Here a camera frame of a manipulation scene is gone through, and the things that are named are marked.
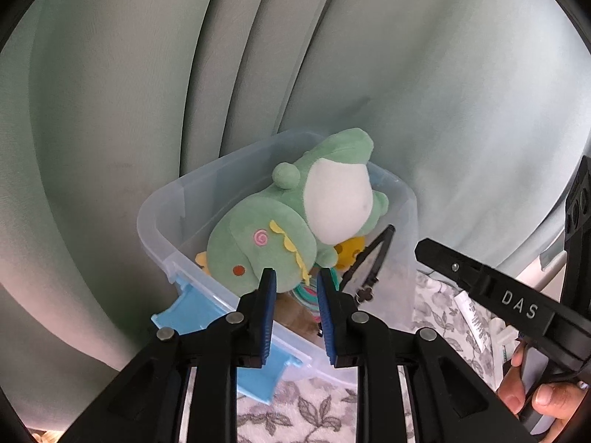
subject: white plush belly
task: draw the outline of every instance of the white plush belly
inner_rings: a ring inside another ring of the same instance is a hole
[[[353,237],[369,218],[373,193],[367,166],[320,158],[304,187],[304,211],[312,233],[336,245]]]

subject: green stuffed animal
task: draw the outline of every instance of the green stuffed animal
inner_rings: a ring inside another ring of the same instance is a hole
[[[277,272],[277,292],[335,266],[334,248],[364,236],[388,211],[388,197],[369,183],[373,141],[359,128],[333,134],[293,164],[273,170],[273,184],[237,203],[215,226],[207,266],[238,296],[258,287],[264,268]]]

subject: plastic bin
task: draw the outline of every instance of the plastic bin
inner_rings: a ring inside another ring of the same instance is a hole
[[[137,221],[141,242],[181,291],[168,310],[153,316],[157,326],[190,333],[236,308],[238,297],[204,274],[193,261],[195,255],[206,249],[209,234],[227,211],[271,184],[271,172],[278,163],[294,162],[323,138],[301,130],[277,134],[178,178],[144,202]],[[389,223],[396,233],[379,274],[379,298],[364,303],[363,309],[391,327],[405,330],[410,325],[415,291],[416,198],[396,176],[372,163],[368,168],[373,189],[386,193],[390,200],[388,213],[369,238]],[[239,391],[269,402],[282,375],[288,380],[320,377],[349,388],[357,381],[355,368],[333,368],[323,348],[274,323],[267,365],[260,370],[239,368]]]

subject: human hand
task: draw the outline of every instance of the human hand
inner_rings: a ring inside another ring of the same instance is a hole
[[[525,344],[520,344],[511,359],[511,369],[505,377],[496,394],[503,403],[516,415],[525,404],[525,388],[521,381],[521,364]],[[586,391],[572,383],[542,384],[534,393],[532,406],[542,415],[556,418],[542,443],[554,441],[566,426],[566,423],[577,411],[583,401]]]

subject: silver screw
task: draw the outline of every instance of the silver screw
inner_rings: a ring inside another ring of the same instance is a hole
[[[239,311],[233,311],[232,313],[228,313],[226,315],[226,321],[232,325],[237,325],[238,323],[242,323],[244,321],[244,315]]]
[[[351,319],[356,323],[367,323],[369,321],[369,315],[364,311],[356,311],[351,315]]]
[[[160,341],[168,341],[168,340],[172,340],[172,337],[174,336],[174,330],[172,328],[169,327],[164,327],[164,328],[160,328],[157,332],[156,332],[156,337],[160,340]]]
[[[421,328],[419,336],[425,341],[433,341],[437,338],[437,332],[432,328]]]

